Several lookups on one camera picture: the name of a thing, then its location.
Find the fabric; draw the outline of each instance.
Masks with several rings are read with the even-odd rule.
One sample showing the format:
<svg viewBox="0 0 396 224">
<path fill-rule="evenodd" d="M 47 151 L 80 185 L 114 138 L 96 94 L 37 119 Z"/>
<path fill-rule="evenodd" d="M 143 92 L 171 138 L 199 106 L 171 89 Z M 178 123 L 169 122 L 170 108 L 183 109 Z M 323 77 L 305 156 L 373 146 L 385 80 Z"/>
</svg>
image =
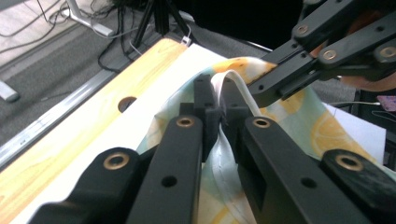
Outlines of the fabric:
<svg viewBox="0 0 396 224">
<path fill-rule="evenodd" d="M 200 74 L 213 76 L 212 85 L 218 101 L 222 80 L 225 77 L 233 79 L 253 115 L 276 121 L 307 155 L 320 159 L 327 150 L 343 148 L 375 162 L 375 159 L 344 131 L 309 87 L 286 101 L 277 101 L 265 108 L 258 108 L 248 93 L 246 84 L 275 67 L 275 64 L 260 59 L 244 57 L 214 64 Z M 146 138 L 137 149 L 138 152 L 154 147 L 161 141 L 166 123 L 178 115 L 180 103 L 192 103 L 192 81 L 193 79 L 175 92 L 163 110 L 155 116 Z M 254 223 L 236 167 L 233 153 L 220 127 L 218 142 L 213 146 L 202 171 L 199 223 Z M 379 164 L 378 167 L 396 179 L 393 172 Z"/>
</svg>

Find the tripod leg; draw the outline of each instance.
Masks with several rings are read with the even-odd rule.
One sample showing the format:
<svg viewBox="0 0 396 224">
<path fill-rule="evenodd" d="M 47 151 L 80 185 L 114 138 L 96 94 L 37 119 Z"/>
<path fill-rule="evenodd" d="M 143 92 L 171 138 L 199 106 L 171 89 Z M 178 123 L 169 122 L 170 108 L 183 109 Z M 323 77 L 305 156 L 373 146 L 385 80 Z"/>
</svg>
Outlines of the tripod leg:
<svg viewBox="0 0 396 224">
<path fill-rule="evenodd" d="M 139 28 L 137 30 L 137 34 L 134 37 L 134 47 L 138 48 L 140 46 L 140 42 L 142 42 L 143 34 L 146 32 L 146 29 L 149 25 L 149 19 L 151 18 L 153 7 L 155 0 L 148 0 L 148 5 L 145 9 L 145 14 L 143 15 L 143 19 L 140 22 Z"/>
<path fill-rule="evenodd" d="M 166 0 L 157 0 L 154 6 L 155 31 L 161 35 L 169 32 L 169 12 Z"/>
<path fill-rule="evenodd" d="M 166 2 L 169 11 L 171 12 L 172 16 L 175 18 L 177 24 L 180 26 L 180 29 L 184 33 L 184 35 L 188 36 L 192 40 L 192 42 L 197 43 L 197 40 L 192 35 L 191 30 L 187 26 L 186 22 L 183 20 L 183 18 L 181 18 L 180 14 L 178 13 L 177 7 L 172 2 L 172 0 L 164 0 L 164 1 Z"/>
</svg>

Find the hole in board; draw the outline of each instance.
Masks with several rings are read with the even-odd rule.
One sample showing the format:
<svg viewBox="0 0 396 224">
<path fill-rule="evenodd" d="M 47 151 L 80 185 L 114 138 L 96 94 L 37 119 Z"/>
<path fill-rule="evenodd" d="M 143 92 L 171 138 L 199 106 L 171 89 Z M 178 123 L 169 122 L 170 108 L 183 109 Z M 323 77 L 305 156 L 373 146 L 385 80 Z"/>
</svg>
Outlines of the hole in board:
<svg viewBox="0 0 396 224">
<path fill-rule="evenodd" d="M 134 103 L 135 100 L 136 100 L 136 97 L 133 97 L 133 96 L 128 96 L 128 97 L 125 97 L 122 100 L 120 100 L 119 106 L 118 106 L 119 111 L 121 113 L 123 113 L 131 104 Z"/>
<path fill-rule="evenodd" d="M 301 183 L 309 189 L 315 189 L 317 187 L 317 182 L 309 177 L 301 178 Z"/>
<path fill-rule="evenodd" d="M 163 181 L 161 181 L 161 183 L 166 188 L 172 188 L 174 185 L 177 184 L 177 179 L 174 176 L 169 175 L 169 176 L 164 177 Z"/>
</svg>

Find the screw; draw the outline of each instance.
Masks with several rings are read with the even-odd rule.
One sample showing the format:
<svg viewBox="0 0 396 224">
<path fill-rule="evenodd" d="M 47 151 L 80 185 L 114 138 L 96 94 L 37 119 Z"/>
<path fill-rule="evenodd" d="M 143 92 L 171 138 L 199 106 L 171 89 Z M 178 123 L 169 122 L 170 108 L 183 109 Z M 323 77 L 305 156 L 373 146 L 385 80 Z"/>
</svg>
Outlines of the screw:
<svg viewBox="0 0 396 224">
<path fill-rule="evenodd" d="M 297 29 L 299 34 L 305 34 L 308 31 L 308 26 L 307 25 L 301 25 Z"/>
<path fill-rule="evenodd" d="M 387 47 L 387 48 L 381 49 L 381 51 L 379 51 L 379 54 L 384 58 L 391 58 L 396 55 L 396 48 L 395 47 Z"/>
<path fill-rule="evenodd" d="M 337 55 L 337 53 L 335 52 L 335 50 L 329 49 L 323 53 L 323 58 L 326 60 L 331 60 L 331 59 L 335 58 L 336 55 Z"/>
</svg>

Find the wooden table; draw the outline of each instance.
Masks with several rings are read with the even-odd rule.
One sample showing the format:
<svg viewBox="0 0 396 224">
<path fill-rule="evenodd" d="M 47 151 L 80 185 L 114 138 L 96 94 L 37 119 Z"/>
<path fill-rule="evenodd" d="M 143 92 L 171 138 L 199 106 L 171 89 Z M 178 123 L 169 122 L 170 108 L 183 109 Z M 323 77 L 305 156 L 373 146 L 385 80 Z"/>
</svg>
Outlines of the wooden table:
<svg viewBox="0 0 396 224">
<path fill-rule="evenodd" d="M 14 219 L 187 49 L 162 39 L 0 173 L 0 223 Z"/>
</svg>

